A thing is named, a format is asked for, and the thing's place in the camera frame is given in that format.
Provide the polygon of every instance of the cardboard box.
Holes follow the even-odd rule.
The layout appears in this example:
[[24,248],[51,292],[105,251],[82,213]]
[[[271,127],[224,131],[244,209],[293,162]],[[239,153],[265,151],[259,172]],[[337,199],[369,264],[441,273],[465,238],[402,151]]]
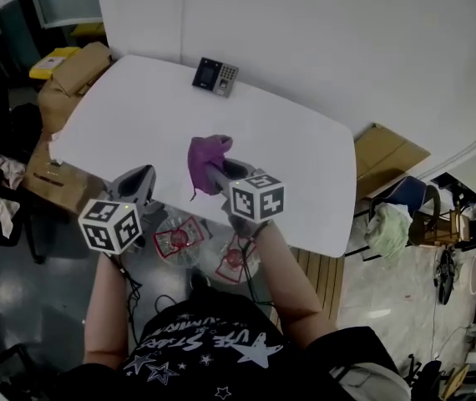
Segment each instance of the cardboard box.
[[59,132],[84,94],[110,65],[110,51],[101,43],[90,43],[65,60],[38,95],[43,131]]
[[53,81],[67,96],[73,96],[109,65],[110,49],[100,42],[90,43],[54,71]]
[[110,51],[90,43],[53,73],[38,95],[43,133],[28,163],[23,186],[34,194],[78,214],[103,189],[101,179],[65,162],[52,161],[48,142],[59,132],[99,76],[110,65]]
[[48,80],[38,94],[43,132],[53,134],[62,130],[82,98],[82,95],[67,96]]
[[48,142],[42,135],[34,150],[23,179],[23,187],[65,210],[79,214],[88,199],[103,190],[103,181],[65,162],[51,160]]
[[429,156],[429,152],[375,124],[355,141],[357,199],[398,178]]

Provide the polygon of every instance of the gray floor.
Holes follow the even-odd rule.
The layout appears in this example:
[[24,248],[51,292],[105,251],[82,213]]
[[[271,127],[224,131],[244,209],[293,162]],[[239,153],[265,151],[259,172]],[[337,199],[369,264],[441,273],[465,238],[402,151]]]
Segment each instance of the gray floor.
[[[354,220],[348,251],[365,245],[366,224],[365,217]],[[407,369],[410,353],[422,363],[439,356],[448,371],[464,364],[469,344],[463,327],[473,322],[476,308],[476,295],[464,276],[476,250],[458,251],[460,276],[445,306],[439,304],[433,285],[442,252],[410,246],[392,260],[363,261],[369,251],[346,257],[338,327],[370,326],[400,370]]]
[[[189,278],[185,270],[163,262],[151,240],[165,218],[162,212],[147,227],[147,247],[131,254],[126,267],[141,282],[141,301],[135,313],[136,332],[155,314],[154,301],[167,294],[177,302],[186,298]],[[38,253],[47,257],[36,265],[23,234],[17,246],[0,247],[0,352],[24,343],[35,363],[62,371],[80,364],[84,348],[86,309],[94,280],[97,254],[90,252],[78,225],[33,220]],[[259,298],[268,299],[262,275],[254,278]],[[246,294],[246,284],[216,287]],[[170,302],[161,299],[159,309]]]

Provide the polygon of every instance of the white table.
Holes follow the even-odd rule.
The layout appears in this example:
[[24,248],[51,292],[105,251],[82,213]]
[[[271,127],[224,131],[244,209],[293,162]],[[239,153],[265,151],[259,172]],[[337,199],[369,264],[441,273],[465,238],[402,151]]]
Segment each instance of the white table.
[[154,199],[228,224],[221,195],[193,187],[186,163],[194,136],[229,135],[227,157],[287,185],[277,225],[292,246],[326,256],[346,250],[355,203],[355,150],[345,126],[264,90],[236,82],[228,99],[191,86],[194,69],[126,56],[97,81],[51,146],[104,180],[139,165],[156,170]]

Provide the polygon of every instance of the floor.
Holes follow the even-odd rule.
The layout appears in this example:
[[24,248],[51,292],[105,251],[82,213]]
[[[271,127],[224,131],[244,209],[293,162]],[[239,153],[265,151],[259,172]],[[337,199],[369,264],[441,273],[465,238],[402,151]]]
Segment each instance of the floor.
[[[189,293],[188,271],[161,260],[150,237],[166,217],[160,212],[145,227],[147,247],[127,258],[132,277],[143,286],[135,313],[138,335],[143,326],[171,302],[157,297],[166,294],[175,301]],[[47,257],[34,264],[24,238],[11,248],[0,247],[0,352],[15,343],[25,343],[32,359],[53,371],[68,370],[81,363],[84,352],[86,310],[97,265],[97,253],[85,246],[75,221],[64,225],[40,217],[33,221],[38,254]],[[258,272],[253,284],[259,298],[269,300],[263,276]],[[214,287],[247,294],[246,284],[238,287],[216,282]]]
[[[298,248],[292,248],[291,251],[297,264],[316,290],[318,300],[323,306],[325,318],[335,322],[342,296],[344,257],[321,256]],[[270,319],[282,331],[281,320],[275,308],[271,310]]]
[[[146,227],[146,236],[164,218],[164,213],[157,215]],[[25,343],[37,363],[67,370],[80,364],[83,355],[83,320],[97,254],[89,252],[74,222],[62,225],[42,218],[34,227],[38,252],[47,256],[44,265],[33,263],[24,237],[13,248],[0,247],[0,352],[14,343]],[[356,221],[349,251],[362,246],[363,230],[363,219]],[[147,244],[127,264],[133,277],[143,283],[136,311],[138,334],[156,314],[154,303],[160,294],[179,302],[189,291],[187,271],[163,262],[152,241]],[[472,322],[476,303],[460,281],[450,303],[435,309],[436,254],[434,249],[410,247],[397,261],[363,262],[360,255],[346,258],[338,326],[371,326],[400,368],[407,365],[410,353],[424,363],[434,358],[456,328]],[[476,251],[461,254],[458,261],[469,261],[474,254]],[[267,299],[262,281],[259,272],[254,284],[258,297]],[[246,294],[246,284],[215,285]],[[165,307],[166,302],[161,299],[157,307]],[[462,362],[466,349],[463,331],[456,331],[440,355],[445,368]]]
[[[366,217],[354,221],[348,251],[365,246],[362,236],[366,223]],[[446,306],[438,304],[433,285],[435,260],[441,252],[410,246],[393,261],[362,261],[362,254],[346,257],[338,327],[370,326],[400,370],[407,368],[410,353],[422,363],[440,354],[446,370],[464,363],[468,344],[464,330],[458,328],[473,321],[476,295],[465,284],[461,265],[468,269],[466,263],[471,262],[476,250],[455,257],[461,274]]]

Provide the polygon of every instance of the cable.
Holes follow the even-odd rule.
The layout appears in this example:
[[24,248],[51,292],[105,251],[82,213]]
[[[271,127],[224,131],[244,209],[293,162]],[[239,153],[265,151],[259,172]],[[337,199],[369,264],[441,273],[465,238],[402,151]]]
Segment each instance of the cable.
[[253,236],[247,240],[247,243],[245,246],[242,246],[240,244],[240,237],[238,236],[238,247],[241,249],[241,256],[242,256],[242,263],[244,267],[244,273],[246,274],[246,281],[247,281],[247,287],[249,289],[249,293],[251,296],[251,300],[259,306],[271,306],[274,307],[273,302],[261,302],[258,299],[258,296],[256,295],[255,287],[253,286],[252,282],[252,277],[251,277],[251,272],[249,270],[249,265],[247,264],[247,250],[249,250],[249,247],[251,246],[251,243],[259,236],[261,231],[269,224],[269,221],[264,221],[261,223],[255,230],[255,233],[253,233]]
[[449,337],[446,339],[446,341],[444,342],[444,344],[442,345],[442,347],[440,348],[440,350],[438,351],[438,355],[435,357],[435,359],[438,359],[440,357],[440,355],[442,355],[442,351],[444,350],[444,348],[446,347],[446,345],[448,344],[449,340],[453,337],[453,335],[460,329],[463,329],[463,330],[467,330],[468,327],[457,327],[455,328],[452,333],[449,335]]
[[435,345],[435,314],[437,313],[438,288],[435,292],[435,308],[433,309],[433,338],[431,339],[431,352],[429,353],[429,361],[433,359],[433,348]]
[[138,302],[141,298],[141,294],[139,294],[139,289],[142,287],[142,284],[139,282],[135,281],[130,274],[127,272],[127,270],[123,267],[121,264],[121,261],[119,259],[119,262],[114,259],[113,256],[110,254],[106,254],[106,257],[110,259],[110,261],[114,264],[114,266],[117,267],[119,272],[123,275],[123,277],[127,280],[127,282],[130,285],[130,294],[127,299],[127,313],[129,314],[129,324],[130,324],[130,330],[132,331],[132,337],[134,338],[134,341],[136,343],[136,346],[139,345],[139,340],[136,336],[136,331],[135,331],[135,325],[134,325],[134,311],[136,307],[138,306]]
[[[435,252],[435,258],[433,261],[434,264],[434,269],[436,272],[437,269],[437,255],[438,255],[438,250]],[[437,313],[437,302],[438,302],[438,287],[435,290],[435,304],[434,304],[434,309],[433,309],[433,338],[431,339],[431,352],[429,353],[429,360],[433,359],[433,348],[435,344],[435,314]]]
[[158,308],[157,308],[156,306],[157,306],[157,304],[158,304],[159,299],[162,298],[162,297],[164,297],[164,298],[169,298],[169,299],[173,302],[174,305],[177,304],[177,302],[174,300],[174,298],[173,298],[172,296],[168,296],[167,294],[160,294],[160,295],[154,300],[154,309],[155,309],[155,311],[156,311],[157,314],[160,314],[160,311],[158,310]]

